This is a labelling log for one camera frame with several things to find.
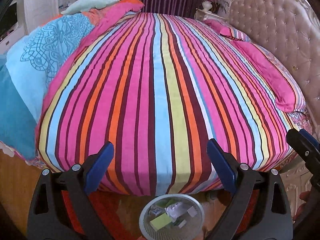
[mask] human hand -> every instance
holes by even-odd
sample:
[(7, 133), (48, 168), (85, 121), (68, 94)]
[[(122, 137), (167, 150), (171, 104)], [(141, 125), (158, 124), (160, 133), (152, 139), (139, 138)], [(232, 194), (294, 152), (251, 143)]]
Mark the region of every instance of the human hand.
[[(299, 198), (305, 202), (308, 201), (310, 197), (310, 191), (306, 191), (306, 192), (302, 192), (299, 196)], [(303, 203), (297, 210), (297, 213), (296, 215), (292, 218), (293, 221), (296, 221), (297, 218), (302, 214), (303, 210), (304, 210), (304, 207), (307, 203)]]

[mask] headboard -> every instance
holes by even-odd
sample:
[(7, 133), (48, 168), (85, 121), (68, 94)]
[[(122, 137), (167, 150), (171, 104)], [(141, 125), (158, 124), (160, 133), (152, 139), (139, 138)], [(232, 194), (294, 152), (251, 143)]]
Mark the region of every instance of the headboard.
[(320, 24), (310, 5), (305, 0), (232, 0), (229, 23), (289, 70), (320, 139)]

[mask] mattress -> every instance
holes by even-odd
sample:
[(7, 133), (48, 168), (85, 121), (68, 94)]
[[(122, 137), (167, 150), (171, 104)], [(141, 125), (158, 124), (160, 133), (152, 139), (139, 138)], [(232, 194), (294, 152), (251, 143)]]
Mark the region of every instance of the mattress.
[(291, 128), (300, 127), (227, 38), (196, 20), (138, 13), (81, 41), (49, 86), (36, 147), (65, 171), (110, 141), (101, 190), (193, 194), (220, 186), (210, 138), (265, 171), (292, 152)]

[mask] blue gripper pad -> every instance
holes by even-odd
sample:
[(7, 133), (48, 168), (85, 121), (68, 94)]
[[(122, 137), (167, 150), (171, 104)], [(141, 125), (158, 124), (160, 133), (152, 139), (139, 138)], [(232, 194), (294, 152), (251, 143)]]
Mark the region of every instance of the blue gripper pad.
[(216, 170), (224, 189), (233, 196), (236, 191), (236, 175), (223, 156), (223, 150), (211, 140), (207, 143), (207, 155)]
[(306, 130), (304, 130), (304, 129), (301, 129), (300, 131), (299, 131), (299, 133), (304, 137), (304, 138), (306, 138), (310, 143), (312, 143), (312, 145), (314, 146), (314, 147), (316, 147), (319, 151), (320, 151), (320, 144), (319, 144), (319, 142), (315, 139), (315, 138), (313, 138), (313, 136), (310, 134), (310, 133), (308, 133)]
[(114, 155), (113, 144), (105, 144), (98, 152), (98, 155), (98, 158), (96, 159), (86, 176), (84, 191), (87, 195), (97, 190), (103, 175), (106, 173), (107, 168), (109, 167)]

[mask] yellow-green paper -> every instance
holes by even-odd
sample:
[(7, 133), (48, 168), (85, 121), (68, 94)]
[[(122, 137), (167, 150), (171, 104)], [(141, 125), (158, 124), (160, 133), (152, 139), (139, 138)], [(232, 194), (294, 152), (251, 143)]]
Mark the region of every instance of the yellow-green paper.
[(166, 214), (162, 214), (161, 216), (158, 216), (157, 218), (150, 221), (150, 225), (155, 231), (158, 231), (159, 229), (165, 227), (167, 224), (171, 223), (172, 219)]

